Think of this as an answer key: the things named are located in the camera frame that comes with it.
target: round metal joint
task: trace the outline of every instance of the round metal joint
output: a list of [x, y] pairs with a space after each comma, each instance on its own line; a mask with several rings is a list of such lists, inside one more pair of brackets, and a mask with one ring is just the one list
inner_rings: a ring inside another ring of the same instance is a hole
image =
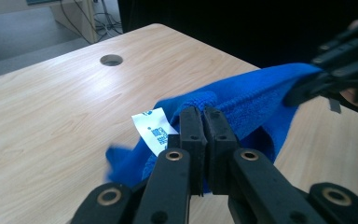
[[325, 188], [322, 190], [322, 195], [330, 203], [334, 203], [340, 206], [349, 206], [351, 205], [351, 198], [345, 192], [339, 189]]
[[183, 154], [179, 151], [170, 151], [165, 154], [165, 157], [170, 161], [179, 161], [183, 158]]
[[258, 160], [258, 155], [255, 154], [253, 151], [243, 151], [241, 153], [241, 157], [243, 157], [247, 161], [257, 161]]
[[97, 202], [103, 206], [109, 206], [117, 203], [121, 198], [121, 191], [119, 189], [106, 189], [98, 195]]

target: light wood tabletop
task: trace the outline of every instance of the light wood tabletop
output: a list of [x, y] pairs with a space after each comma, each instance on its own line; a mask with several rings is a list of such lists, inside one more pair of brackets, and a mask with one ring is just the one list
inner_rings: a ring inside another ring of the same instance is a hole
[[[101, 64], [109, 54], [122, 64]], [[139, 140], [131, 115], [255, 69], [153, 24], [0, 76], [0, 223], [67, 222], [103, 183], [106, 149]], [[328, 181], [358, 195], [358, 114], [303, 104], [276, 166], [305, 191]], [[224, 196], [192, 197], [190, 211], [190, 223], [232, 222]]]

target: white label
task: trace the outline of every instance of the white label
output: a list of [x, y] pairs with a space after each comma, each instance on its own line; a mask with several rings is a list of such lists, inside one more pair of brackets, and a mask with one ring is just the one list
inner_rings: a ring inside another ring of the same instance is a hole
[[162, 108], [134, 115], [132, 120], [139, 134], [156, 156], [167, 148], [168, 134], [178, 133], [167, 121]]

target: blue cloth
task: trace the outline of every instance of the blue cloth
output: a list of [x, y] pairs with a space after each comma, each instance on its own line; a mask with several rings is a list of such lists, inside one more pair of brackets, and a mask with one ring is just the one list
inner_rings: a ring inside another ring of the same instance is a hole
[[[284, 106], [282, 99], [300, 78], [319, 72], [320, 68], [305, 63], [263, 68], [161, 100], [154, 108], [162, 107], [179, 132], [179, 114], [183, 109], [195, 106], [203, 111], [205, 106], [213, 106], [225, 113], [243, 147], [260, 150], [274, 162], [297, 109]], [[128, 187], [147, 178], [156, 161], [142, 138], [133, 150], [108, 148], [106, 158], [112, 167], [108, 180]]]

